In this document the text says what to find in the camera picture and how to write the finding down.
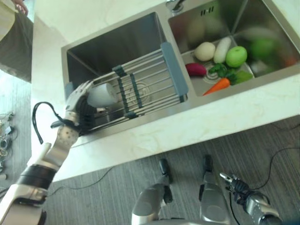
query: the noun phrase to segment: metal drying rack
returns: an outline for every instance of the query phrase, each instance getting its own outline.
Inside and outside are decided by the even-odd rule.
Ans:
[[[110,83],[119,101],[94,115],[89,132],[103,129],[184,102],[188,86],[170,43],[140,58],[116,66],[93,80]]]

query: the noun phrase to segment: marble countertop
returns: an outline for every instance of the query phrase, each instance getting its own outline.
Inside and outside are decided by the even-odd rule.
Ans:
[[[36,2],[32,101],[49,101],[60,115],[65,104],[61,48],[122,19],[142,12],[164,0],[39,0]],[[300,34],[298,1],[274,0]],[[300,112],[300,74],[262,87],[223,98],[146,125],[73,147],[54,180],[121,164],[236,133]],[[52,111],[41,106],[37,124],[45,142],[56,136],[50,124]],[[32,129],[32,154],[41,150]]]

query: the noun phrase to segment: carrot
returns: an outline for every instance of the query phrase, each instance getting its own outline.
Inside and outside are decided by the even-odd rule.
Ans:
[[[218,83],[216,83],[214,86],[212,86],[203,95],[208,95],[208,94],[213,93],[215,91],[222,90],[224,88],[228,88],[229,86],[230,86],[230,81],[227,78],[222,78],[221,80],[219,80]]]

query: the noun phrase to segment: gray carpet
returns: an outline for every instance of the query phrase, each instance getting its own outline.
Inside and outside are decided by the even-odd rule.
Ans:
[[[13,111],[19,136],[13,142],[13,155],[6,162],[12,184],[30,157],[30,84],[0,74],[0,113]],[[262,127],[194,144],[160,155],[114,167],[98,184],[82,190],[61,189],[45,204],[47,225],[125,225],[139,193],[160,176],[158,160],[167,158],[174,177],[171,187],[174,201],[162,210],[162,218],[199,218],[199,186],[202,182],[202,158],[211,154],[215,172],[233,172],[256,187],[265,181],[270,157],[284,147],[300,146],[300,128],[287,130],[300,122],[293,117]],[[54,183],[50,193],[67,185],[82,187],[97,181],[106,170]],[[274,160],[270,181],[261,191],[284,220],[300,217],[300,151],[280,153]],[[242,208],[233,204],[240,224],[251,224]]]

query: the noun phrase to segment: white cup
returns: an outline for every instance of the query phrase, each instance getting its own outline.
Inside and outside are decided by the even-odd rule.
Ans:
[[[118,96],[111,84],[104,83],[90,90],[87,101],[95,108],[104,108],[117,103]]]

